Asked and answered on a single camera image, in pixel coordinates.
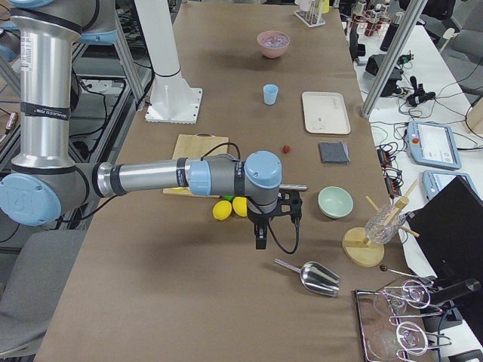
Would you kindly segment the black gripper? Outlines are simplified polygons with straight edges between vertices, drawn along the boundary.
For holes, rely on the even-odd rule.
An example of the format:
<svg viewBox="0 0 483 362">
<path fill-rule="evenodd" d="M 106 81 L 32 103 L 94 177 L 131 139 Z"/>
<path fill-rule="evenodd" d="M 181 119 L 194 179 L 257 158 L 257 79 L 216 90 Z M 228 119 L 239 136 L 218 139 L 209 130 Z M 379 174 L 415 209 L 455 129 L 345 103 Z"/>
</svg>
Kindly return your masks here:
<svg viewBox="0 0 483 362">
<path fill-rule="evenodd" d="M 248 219 L 254 224 L 255 247 L 257 250 L 265 250 L 267 243 L 267 223 L 276 217 L 289 216 L 292 223 L 299 223 L 302 219 L 303 200 L 300 193 L 295 190 L 281 190 L 276 202 L 270 211 L 266 205 L 258 204 L 251 197 L 248 200 Z"/>
</svg>

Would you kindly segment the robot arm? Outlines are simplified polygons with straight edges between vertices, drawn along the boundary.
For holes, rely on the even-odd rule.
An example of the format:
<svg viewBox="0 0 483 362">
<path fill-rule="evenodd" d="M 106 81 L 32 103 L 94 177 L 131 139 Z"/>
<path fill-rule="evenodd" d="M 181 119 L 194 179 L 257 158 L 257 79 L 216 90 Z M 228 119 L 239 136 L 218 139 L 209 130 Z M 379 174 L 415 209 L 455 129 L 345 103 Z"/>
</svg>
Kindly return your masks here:
<svg viewBox="0 0 483 362">
<path fill-rule="evenodd" d="M 93 198 L 129 192 L 188 188 L 200 196 L 242 196 L 254 224 L 256 247 L 266 247 L 271 221 L 302 217 L 300 187 L 283 187 L 282 165 L 268 151 L 246 159 L 209 151 L 199 158 L 147 164 L 73 161 L 68 153 L 72 46 L 112 44 L 118 38 L 112 1 L 13 1 L 20 30 L 20 152 L 1 182 L 1 209 L 30 226 L 58 221 Z"/>
</svg>

